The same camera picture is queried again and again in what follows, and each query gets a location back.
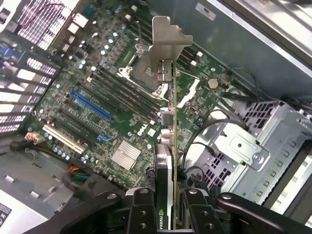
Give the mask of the white expansion slot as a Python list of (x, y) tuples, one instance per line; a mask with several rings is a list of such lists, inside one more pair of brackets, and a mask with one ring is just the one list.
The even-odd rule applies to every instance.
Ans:
[(86, 150), (85, 147), (76, 143), (74, 140), (70, 139), (64, 133), (58, 131), (56, 128), (54, 128), (48, 124), (45, 124), (42, 129), (43, 129), (43, 131), (50, 134), (52, 137), (56, 138), (57, 140), (62, 142), (64, 145), (66, 145), (67, 147), (74, 150), (76, 153), (78, 153), (80, 155)]

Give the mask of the green motherboard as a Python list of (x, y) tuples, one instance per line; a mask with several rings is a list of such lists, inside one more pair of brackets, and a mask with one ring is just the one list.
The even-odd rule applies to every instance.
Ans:
[[(152, 44), (152, 16), (143, 0), (98, 0), (89, 5), (84, 15), (88, 22), (81, 34), (72, 36), (61, 55), (63, 69), (47, 94), (32, 113), (28, 132), (45, 137), (41, 144), (28, 141), (30, 149), (39, 150), (68, 164), (63, 179), (73, 190), (86, 182), (91, 174), (98, 174), (122, 188), (131, 188), (144, 182), (144, 171), (153, 164), (153, 147), (160, 141), (160, 112), (168, 107), (165, 100), (150, 97), (135, 84), (117, 75), (135, 54), (135, 44)], [(76, 86), (80, 82), (99, 95), (111, 99), (119, 107), (116, 112)], [(112, 121), (70, 96), (76, 91), (108, 112)], [(57, 126), (53, 118), (71, 120), (58, 112), (66, 110), (90, 124), (110, 141), (89, 144)], [(48, 124), (64, 133), (86, 150), (80, 155), (43, 131)], [(141, 150), (135, 164), (125, 170), (111, 160), (122, 141)]]

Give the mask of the CPU socket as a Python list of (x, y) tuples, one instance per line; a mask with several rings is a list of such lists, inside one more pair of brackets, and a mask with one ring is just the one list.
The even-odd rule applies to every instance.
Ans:
[(117, 75), (135, 84), (150, 97), (167, 101), (165, 94), (168, 91), (168, 84), (159, 84), (152, 73), (148, 46), (136, 43), (135, 49), (135, 54), (126, 66), (118, 68)]

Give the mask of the silver perforated disk bay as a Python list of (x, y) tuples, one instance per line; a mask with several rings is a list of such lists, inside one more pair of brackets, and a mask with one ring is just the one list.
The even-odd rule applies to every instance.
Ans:
[(308, 180), (312, 156), (300, 155), (312, 140), (312, 114), (283, 101), (245, 103), (223, 99), (221, 110), (244, 122), (204, 130), (188, 151), (188, 185), (230, 192), (284, 214)]

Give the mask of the silver socket cover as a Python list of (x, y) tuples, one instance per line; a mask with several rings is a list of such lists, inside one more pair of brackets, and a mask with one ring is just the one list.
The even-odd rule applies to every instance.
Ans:
[(181, 109), (188, 101), (190, 101), (194, 95), (196, 94), (196, 87), (199, 84), (199, 82), (201, 81), (201, 79), (199, 77), (196, 77), (194, 75), (191, 75), (189, 73), (186, 73), (184, 71), (178, 70), (178, 72), (188, 75), (192, 78), (195, 79), (195, 81), (193, 82), (193, 84), (191, 85), (188, 94), (186, 94), (183, 99), (181, 100), (181, 102), (177, 105), (177, 108)]

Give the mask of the silver finned chipset heatsink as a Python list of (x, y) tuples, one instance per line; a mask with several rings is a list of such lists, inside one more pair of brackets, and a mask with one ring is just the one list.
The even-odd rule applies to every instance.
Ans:
[(114, 152), (111, 160), (125, 170), (130, 170), (140, 154), (141, 150), (124, 140)]

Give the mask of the long blue expansion slot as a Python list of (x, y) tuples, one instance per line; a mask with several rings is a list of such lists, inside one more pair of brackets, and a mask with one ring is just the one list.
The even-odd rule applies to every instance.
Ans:
[(107, 121), (112, 121), (113, 120), (113, 117), (108, 112), (106, 112), (102, 108), (98, 107), (97, 105), (95, 105), (94, 103), (92, 103), (91, 101), (86, 99), (84, 96), (82, 96), (78, 92), (71, 91), (70, 92), (70, 96), (72, 98), (74, 98), (75, 100), (78, 100), (79, 102), (81, 102), (83, 105), (87, 106), (89, 109), (91, 109), (92, 111), (94, 111), (95, 113), (100, 115), (105, 120), (107, 120)]

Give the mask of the grey open PC case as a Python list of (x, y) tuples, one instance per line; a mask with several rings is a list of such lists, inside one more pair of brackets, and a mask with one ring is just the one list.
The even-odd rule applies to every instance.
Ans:
[[(152, 19), (167, 16), (184, 35), (193, 37), (176, 61), (177, 105), (195, 81), (178, 70), (201, 79), (194, 97), (177, 108), (176, 229), (164, 232), (156, 223), (156, 234), (194, 234), (183, 191), (198, 188), (211, 197), (223, 192), (210, 193), (188, 185), (188, 151), (195, 139), (214, 124), (244, 126), (225, 109), (221, 110), (224, 118), (213, 118), (220, 102), (278, 100), (312, 114), (312, 0), (143, 1)], [(88, 22), (84, 11), (97, 3), (0, 0), (0, 156), (8, 152), (41, 154), (64, 162), (68, 169), (65, 161), (30, 149), (24, 137), (32, 113), (63, 69), (65, 45), (72, 36), (82, 33)], [(208, 87), (211, 78), (218, 79), (218, 88)], [(87, 199), (98, 196), (106, 206), (119, 201), (128, 189), (143, 185), (122, 188), (95, 173), (76, 190), (63, 177), (62, 182), (73, 192), (71, 199), (49, 220), (22, 234), (60, 234), (78, 220), (78, 214), (65, 220), (70, 211)], [(312, 228), (312, 171), (281, 215)]]

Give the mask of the white power connector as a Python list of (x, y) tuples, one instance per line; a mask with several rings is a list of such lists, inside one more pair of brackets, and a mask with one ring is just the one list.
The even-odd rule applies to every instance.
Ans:
[(37, 132), (28, 132), (25, 137), (25, 140), (32, 142), (34, 145), (41, 144), (45, 141), (45, 137)]

